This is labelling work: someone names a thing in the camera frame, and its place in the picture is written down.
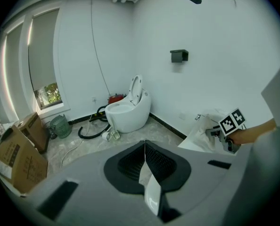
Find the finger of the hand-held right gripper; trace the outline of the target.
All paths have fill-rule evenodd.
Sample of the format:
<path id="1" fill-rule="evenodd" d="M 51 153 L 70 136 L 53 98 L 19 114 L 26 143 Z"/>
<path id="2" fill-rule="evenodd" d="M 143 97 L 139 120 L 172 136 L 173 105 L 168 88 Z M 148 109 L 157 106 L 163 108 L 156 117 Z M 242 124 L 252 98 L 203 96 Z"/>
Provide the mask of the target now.
<path id="1" fill-rule="evenodd" d="M 215 126 L 212 129 L 207 129 L 206 130 L 206 135 L 207 136 L 212 136 L 212 137 L 220 137 L 221 135 L 221 128 L 220 126 Z"/>

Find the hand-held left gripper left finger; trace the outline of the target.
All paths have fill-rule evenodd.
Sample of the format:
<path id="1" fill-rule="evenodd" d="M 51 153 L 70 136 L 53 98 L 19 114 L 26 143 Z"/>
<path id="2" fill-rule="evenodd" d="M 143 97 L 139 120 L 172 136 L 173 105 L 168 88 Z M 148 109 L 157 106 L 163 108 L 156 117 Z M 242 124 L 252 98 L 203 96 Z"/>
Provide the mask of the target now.
<path id="1" fill-rule="evenodd" d="M 127 178 L 138 182 L 145 161 L 145 141 L 139 141 L 118 154 L 117 169 Z"/>

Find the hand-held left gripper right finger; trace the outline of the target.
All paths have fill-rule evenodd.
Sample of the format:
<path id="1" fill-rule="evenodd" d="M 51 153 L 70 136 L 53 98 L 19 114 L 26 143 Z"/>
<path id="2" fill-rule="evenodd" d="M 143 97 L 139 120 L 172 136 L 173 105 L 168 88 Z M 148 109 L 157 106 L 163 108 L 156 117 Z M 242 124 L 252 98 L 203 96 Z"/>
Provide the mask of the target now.
<path id="1" fill-rule="evenodd" d="M 145 141 L 145 160 L 158 183 L 162 183 L 176 171 L 177 163 L 170 155 L 171 152 L 152 141 Z"/>

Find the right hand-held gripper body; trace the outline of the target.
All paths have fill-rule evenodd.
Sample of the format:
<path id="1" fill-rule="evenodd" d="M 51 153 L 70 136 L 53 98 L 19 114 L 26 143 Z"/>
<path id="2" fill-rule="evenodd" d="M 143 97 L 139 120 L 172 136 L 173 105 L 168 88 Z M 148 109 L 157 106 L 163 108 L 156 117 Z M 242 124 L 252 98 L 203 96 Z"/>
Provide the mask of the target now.
<path id="1" fill-rule="evenodd" d="M 220 126 L 219 140 L 225 151 L 236 153 L 239 150 L 239 145 L 236 145 L 233 139 L 229 138 L 229 135 L 241 130 L 245 122 L 246 118 L 239 108 L 234 109 L 218 122 Z"/>

